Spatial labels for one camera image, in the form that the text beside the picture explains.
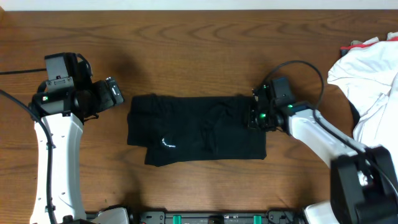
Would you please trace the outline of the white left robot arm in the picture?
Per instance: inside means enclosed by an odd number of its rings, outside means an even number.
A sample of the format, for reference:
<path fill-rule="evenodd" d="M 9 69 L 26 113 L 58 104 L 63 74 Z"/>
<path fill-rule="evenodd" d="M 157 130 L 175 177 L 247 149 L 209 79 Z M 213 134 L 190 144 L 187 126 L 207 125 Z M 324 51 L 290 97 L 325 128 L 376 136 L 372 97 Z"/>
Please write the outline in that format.
<path fill-rule="evenodd" d="M 89 223 L 80 192 L 83 125 L 123 101 L 113 78 L 57 76 L 39 86 L 29 105 L 39 150 L 31 223 Z"/>

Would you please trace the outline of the black t-shirt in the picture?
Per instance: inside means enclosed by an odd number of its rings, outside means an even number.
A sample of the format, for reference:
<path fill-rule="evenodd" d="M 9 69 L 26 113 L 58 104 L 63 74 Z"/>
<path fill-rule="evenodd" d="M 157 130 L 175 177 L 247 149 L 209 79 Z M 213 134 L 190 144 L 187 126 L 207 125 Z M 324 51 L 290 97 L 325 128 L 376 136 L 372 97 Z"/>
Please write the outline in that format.
<path fill-rule="evenodd" d="M 145 163 L 264 159 L 266 135 L 248 128 L 248 96 L 135 96 L 127 144 L 147 149 Z"/>

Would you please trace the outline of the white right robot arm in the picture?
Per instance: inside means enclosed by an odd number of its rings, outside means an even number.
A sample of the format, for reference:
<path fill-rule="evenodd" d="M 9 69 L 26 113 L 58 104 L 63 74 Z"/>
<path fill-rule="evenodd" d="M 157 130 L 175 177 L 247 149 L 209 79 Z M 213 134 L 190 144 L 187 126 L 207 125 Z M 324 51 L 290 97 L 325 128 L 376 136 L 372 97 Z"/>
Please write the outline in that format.
<path fill-rule="evenodd" d="M 330 169 L 330 199 L 307 206 L 305 223 L 397 223 L 397 177 L 390 152 L 355 141 L 290 88 L 265 84 L 252 91 L 248 126 L 281 130 L 304 143 Z"/>

